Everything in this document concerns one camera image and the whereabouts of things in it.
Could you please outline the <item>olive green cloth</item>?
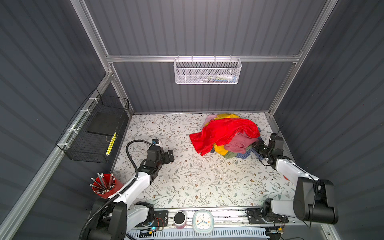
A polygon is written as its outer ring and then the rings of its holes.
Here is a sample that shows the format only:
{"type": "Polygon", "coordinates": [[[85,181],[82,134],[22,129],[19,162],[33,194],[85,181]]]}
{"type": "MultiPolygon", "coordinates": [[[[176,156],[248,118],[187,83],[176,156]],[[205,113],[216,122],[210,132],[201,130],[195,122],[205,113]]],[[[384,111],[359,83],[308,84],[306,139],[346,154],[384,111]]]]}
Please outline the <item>olive green cloth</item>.
{"type": "Polygon", "coordinates": [[[232,159],[232,158],[236,158],[237,155],[238,155],[238,153],[228,151],[223,157],[225,159],[232,159]]]}

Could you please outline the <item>red cloth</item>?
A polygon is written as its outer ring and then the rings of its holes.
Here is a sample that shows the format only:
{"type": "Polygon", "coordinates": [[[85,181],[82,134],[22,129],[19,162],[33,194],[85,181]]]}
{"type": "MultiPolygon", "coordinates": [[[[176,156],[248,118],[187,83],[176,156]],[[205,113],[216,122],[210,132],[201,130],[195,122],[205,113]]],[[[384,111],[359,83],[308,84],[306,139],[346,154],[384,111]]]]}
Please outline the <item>red cloth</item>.
{"type": "Polygon", "coordinates": [[[212,120],[201,132],[190,134],[189,137],[196,152],[204,156],[214,145],[227,145],[239,133],[246,134],[252,139],[261,136],[258,126],[251,120],[232,118],[212,120]]]}

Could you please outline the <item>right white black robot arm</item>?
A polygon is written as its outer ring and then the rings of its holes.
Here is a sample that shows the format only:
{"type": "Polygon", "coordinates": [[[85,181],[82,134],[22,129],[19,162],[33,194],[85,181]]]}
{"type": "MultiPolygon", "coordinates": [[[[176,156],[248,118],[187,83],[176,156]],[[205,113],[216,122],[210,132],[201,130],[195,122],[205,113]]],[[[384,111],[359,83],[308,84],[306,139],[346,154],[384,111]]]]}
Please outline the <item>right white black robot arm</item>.
{"type": "Polygon", "coordinates": [[[260,211],[261,217],[266,223],[274,223],[280,217],[291,217],[303,222],[335,225],[339,214],[334,184],[308,173],[284,156],[283,141],[278,134],[271,134],[267,145],[264,141],[252,144],[252,149],[267,161],[266,167],[272,167],[296,187],[292,200],[266,199],[260,211]]]}

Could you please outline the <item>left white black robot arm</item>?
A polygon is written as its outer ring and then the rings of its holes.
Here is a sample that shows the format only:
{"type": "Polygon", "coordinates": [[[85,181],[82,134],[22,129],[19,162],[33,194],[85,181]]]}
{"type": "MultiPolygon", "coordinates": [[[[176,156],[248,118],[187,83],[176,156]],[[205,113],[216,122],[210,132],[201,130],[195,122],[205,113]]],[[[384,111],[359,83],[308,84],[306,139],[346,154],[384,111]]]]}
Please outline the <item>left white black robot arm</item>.
{"type": "Polygon", "coordinates": [[[152,204],[140,202],[134,207],[131,205],[153,183],[162,166],[175,161],[174,151],[165,151],[156,142],[133,140],[126,145],[126,154],[134,167],[134,177],[121,188],[113,188],[102,200],[94,203],[91,215],[81,229],[80,240],[123,240],[136,225],[153,221],[152,204]],[[149,145],[147,158],[139,166],[129,152],[133,143],[149,145]]]}

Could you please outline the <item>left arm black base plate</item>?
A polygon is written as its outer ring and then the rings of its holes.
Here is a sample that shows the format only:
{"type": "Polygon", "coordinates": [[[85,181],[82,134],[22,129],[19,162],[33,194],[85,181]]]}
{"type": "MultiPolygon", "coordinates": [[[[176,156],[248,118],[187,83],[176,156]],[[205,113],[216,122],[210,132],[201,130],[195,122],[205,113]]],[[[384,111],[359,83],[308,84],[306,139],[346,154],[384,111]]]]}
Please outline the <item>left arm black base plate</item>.
{"type": "Polygon", "coordinates": [[[136,228],[167,227],[169,211],[154,211],[149,220],[136,225],[136,228]]]}

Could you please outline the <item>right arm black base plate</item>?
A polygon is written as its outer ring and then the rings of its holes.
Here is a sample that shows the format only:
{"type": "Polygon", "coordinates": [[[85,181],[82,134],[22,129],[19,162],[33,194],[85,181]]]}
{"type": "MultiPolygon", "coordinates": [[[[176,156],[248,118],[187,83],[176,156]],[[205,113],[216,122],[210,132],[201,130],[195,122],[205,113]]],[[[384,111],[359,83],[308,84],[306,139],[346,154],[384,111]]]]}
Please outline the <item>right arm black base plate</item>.
{"type": "Polygon", "coordinates": [[[264,211],[263,208],[248,208],[245,210],[249,224],[287,224],[288,217],[264,211]]]}

